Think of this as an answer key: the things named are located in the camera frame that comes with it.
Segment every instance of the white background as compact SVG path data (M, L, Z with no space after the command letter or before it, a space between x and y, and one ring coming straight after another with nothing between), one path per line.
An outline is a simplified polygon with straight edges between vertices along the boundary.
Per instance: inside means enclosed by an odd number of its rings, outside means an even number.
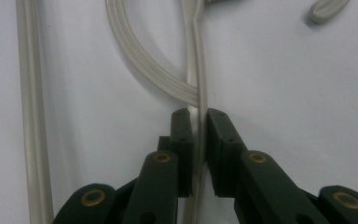
M28 223L15 1L0 1L0 223ZM41 0L38 19L54 210L90 183L119 188L169 135L185 105L126 60L103 0ZM358 0L326 25L314 1L231 0L203 23L209 106L249 149L270 154L299 187L358 191ZM185 79L180 1L127 0L147 51ZM238 223L207 178L201 223Z

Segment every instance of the white surface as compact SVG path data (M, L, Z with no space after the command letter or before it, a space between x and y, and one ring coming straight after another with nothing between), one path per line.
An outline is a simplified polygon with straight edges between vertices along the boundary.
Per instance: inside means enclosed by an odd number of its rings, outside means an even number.
M39 1L55 211L93 182L135 178L170 115L185 107L119 51L104 1ZM326 25L314 1L232 0L206 7L210 107L227 112L250 149L269 153L303 189L358 191L358 0ZM179 1L127 0L134 32L173 74L186 72ZM0 1L0 223L27 223L15 5ZM238 223L207 179L203 223Z

